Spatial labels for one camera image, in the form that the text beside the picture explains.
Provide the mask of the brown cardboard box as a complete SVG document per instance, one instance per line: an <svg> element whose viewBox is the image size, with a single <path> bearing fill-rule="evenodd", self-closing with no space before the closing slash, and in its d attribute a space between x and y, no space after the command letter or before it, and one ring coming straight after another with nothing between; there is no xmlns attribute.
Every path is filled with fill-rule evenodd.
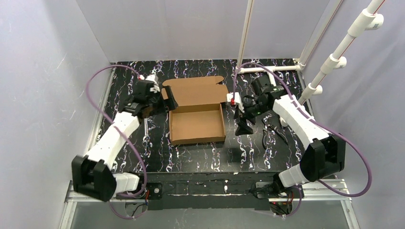
<svg viewBox="0 0 405 229"><path fill-rule="evenodd" d="M222 105L228 88L223 76L168 79L177 108L169 111L172 145L223 142L226 139Z"/></svg>

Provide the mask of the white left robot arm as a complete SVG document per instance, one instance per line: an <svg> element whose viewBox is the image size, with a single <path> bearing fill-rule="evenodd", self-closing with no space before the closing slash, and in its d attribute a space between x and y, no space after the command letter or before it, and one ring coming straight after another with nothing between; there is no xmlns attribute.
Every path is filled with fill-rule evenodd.
<svg viewBox="0 0 405 229"><path fill-rule="evenodd" d="M133 197L146 187L146 175L112 173L115 158L129 136L142 121L153 115L174 110L178 104L170 86L159 87L152 80L140 80L135 91L123 102L100 140L84 155L72 160L73 188L77 193L109 201L114 195L129 192Z"/></svg>

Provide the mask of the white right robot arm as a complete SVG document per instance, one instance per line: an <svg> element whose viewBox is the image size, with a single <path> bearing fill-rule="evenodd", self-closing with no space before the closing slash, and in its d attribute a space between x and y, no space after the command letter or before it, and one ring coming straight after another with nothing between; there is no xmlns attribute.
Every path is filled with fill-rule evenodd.
<svg viewBox="0 0 405 229"><path fill-rule="evenodd" d="M267 76L254 79L251 85L255 95L249 97L252 100L250 104L244 103L237 92L226 95L227 102L236 106L235 135L251 135L253 129L247 123L254 125L257 116L273 111L295 132L306 149L298 165L274 176L274 190L314 182L344 169L344 140L315 125L314 119L298 104L296 98L289 95L283 86L273 86Z"/></svg>

